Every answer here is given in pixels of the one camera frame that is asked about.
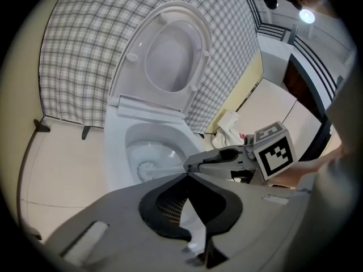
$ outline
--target plaid wall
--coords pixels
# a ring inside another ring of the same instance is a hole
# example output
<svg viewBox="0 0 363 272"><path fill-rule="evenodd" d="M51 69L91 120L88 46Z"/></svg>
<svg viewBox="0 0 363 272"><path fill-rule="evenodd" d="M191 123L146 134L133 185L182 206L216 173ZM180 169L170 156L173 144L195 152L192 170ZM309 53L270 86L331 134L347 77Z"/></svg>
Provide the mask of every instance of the plaid wall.
<svg viewBox="0 0 363 272"><path fill-rule="evenodd" d="M108 90L128 39L159 5L173 0L59 0L45 30L40 89L45 114L103 127ZM203 133L258 50L245 0L182 0L206 17L212 51L185 121Z"/></svg>

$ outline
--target tiled floor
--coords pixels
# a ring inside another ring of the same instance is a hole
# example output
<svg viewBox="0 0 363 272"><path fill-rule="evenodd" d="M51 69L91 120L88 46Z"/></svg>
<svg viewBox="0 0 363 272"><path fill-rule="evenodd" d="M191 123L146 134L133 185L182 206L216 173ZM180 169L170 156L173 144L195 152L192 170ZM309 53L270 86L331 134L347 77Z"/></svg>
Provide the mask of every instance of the tiled floor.
<svg viewBox="0 0 363 272"><path fill-rule="evenodd" d="M43 240L63 222L106 194L103 130L47 118L50 133L37 133L28 154L20 190L22 218ZM213 149L210 135L196 140Z"/></svg>

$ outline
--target light fixture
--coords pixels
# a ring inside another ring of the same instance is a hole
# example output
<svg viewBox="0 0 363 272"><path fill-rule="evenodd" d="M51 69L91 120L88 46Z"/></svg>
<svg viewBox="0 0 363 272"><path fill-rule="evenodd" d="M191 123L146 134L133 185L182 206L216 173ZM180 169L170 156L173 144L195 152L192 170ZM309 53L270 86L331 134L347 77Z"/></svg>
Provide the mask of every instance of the light fixture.
<svg viewBox="0 0 363 272"><path fill-rule="evenodd" d="M310 24L315 21L314 14L308 9L301 10L299 14L300 14L300 18L302 19L302 21L304 21L306 23Z"/></svg>

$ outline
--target toilet lid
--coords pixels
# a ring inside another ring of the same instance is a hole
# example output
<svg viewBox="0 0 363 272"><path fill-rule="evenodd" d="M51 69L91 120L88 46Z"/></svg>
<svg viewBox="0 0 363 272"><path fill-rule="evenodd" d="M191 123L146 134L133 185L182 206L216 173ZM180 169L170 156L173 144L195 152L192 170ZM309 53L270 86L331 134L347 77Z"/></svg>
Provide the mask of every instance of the toilet lid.
<svg viewBox="0 0 363 272"><path fill-rule="evenodd" d="M120 96L186 114L208 63L211 31L183 1L151 12L129 40L116 68L109 104Z"/></svg>

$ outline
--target white sticker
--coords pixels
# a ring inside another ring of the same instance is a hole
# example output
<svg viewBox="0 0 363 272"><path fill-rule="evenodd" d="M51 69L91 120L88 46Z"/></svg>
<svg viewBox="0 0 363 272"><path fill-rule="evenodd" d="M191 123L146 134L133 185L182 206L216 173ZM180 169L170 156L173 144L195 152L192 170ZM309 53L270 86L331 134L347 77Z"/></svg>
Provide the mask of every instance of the white sticker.
<svg viewBox="0 0 363 272"><path fill-rule="evenodd" d="M267 194L263 197L265 201L273 202L273 203L279 203L281 205L285 205L289 202L288 198L285 197L276 197L275 195Z"/></svg>

